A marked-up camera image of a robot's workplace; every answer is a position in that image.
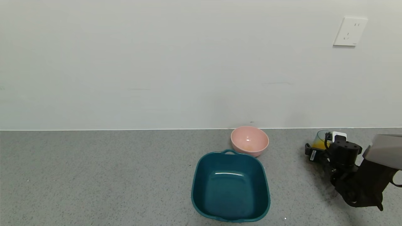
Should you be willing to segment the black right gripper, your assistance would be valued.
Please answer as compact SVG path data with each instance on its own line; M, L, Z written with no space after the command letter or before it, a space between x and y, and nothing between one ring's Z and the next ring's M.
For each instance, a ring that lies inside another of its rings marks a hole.
M305 155L308 155L309 160L315 163L320 163L323 159L329 158L327 150L313 148L309 143L305 144Z

